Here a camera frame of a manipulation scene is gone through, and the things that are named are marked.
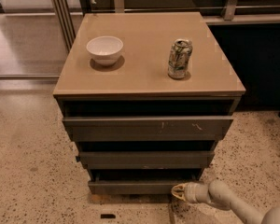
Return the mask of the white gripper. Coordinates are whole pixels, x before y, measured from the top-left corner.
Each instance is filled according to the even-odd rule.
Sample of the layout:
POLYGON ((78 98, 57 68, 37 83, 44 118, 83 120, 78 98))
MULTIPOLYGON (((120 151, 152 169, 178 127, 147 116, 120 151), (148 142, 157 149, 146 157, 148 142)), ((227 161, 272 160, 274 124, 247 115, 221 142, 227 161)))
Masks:
POLYGON ((201 183, 178 184, 171 188, 171 193, 177 199, 188 203, 207 203, 209 201, 208 186, 201 183))

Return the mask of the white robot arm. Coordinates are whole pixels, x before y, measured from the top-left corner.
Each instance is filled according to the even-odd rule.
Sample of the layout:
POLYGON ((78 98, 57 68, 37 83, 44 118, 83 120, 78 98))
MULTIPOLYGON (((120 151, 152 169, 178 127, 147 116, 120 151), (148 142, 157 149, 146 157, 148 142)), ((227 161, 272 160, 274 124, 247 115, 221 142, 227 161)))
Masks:
POLYGON ((185 203, 204 203, 216 209, 232 210, 244 224, 280 224, 280 206, 262 214, 217 179, 209 184, 200 182, 177 184, 172 187, 171 193, 185 203))

